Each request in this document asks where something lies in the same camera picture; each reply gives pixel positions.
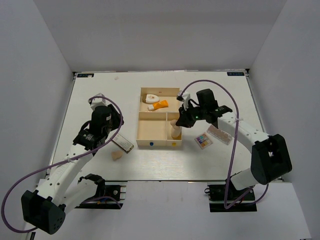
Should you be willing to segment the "round white powder puff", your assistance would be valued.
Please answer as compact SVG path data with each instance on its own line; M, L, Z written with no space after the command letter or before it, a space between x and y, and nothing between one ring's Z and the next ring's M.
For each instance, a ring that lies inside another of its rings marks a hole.
M181 136L181 133L182 133L182 128L180 126L171 127L170 134L173 139L178 139Z

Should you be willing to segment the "orange sunscreen tube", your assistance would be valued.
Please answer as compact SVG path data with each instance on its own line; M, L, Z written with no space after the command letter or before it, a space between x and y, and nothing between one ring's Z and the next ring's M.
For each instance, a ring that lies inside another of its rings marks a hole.
M162 101L155 102L153 104L149 104L147 106L147 109L149 111L155 111L158 109L167 108L168 106L169 106L169 103L166 100L162 100Z

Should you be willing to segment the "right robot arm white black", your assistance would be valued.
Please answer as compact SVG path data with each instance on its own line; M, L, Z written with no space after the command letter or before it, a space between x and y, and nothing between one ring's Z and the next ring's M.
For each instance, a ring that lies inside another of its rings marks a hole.
M218 105L210 89L198 91L196 95L198 103L192 105L189 93L180 91L177 94L177 100L182 102L177 126L191 128L196 121L205 120L233 136L234 142L240 142L251 154L250 167L230 177L230 184L225 187L229 198L236 200L243 195L244 189L257 184L267 185L292 171L283 136L269 135L237 118L231 108Z

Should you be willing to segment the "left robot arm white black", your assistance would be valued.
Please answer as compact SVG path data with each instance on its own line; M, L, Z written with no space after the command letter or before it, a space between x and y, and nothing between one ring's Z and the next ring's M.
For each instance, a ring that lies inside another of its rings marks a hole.
M34 191L21 197L23 219L36 228L53 235L62 226L66 215L83 201L105 196L104 180L89 174L70 192L67 189L82 168L95 156L110 134L123 124L120 113L112 104L93 108L91 119L84 123L66 155L66 163L57 166L49 178Z

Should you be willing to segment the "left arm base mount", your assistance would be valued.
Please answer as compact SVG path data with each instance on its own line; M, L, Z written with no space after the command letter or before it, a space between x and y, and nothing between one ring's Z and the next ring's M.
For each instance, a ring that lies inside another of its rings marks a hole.
M107 181L99 175L81 176L77 185L84 181L94 184L94 195L84 200L76 209L120 210L126 198L127 181Z

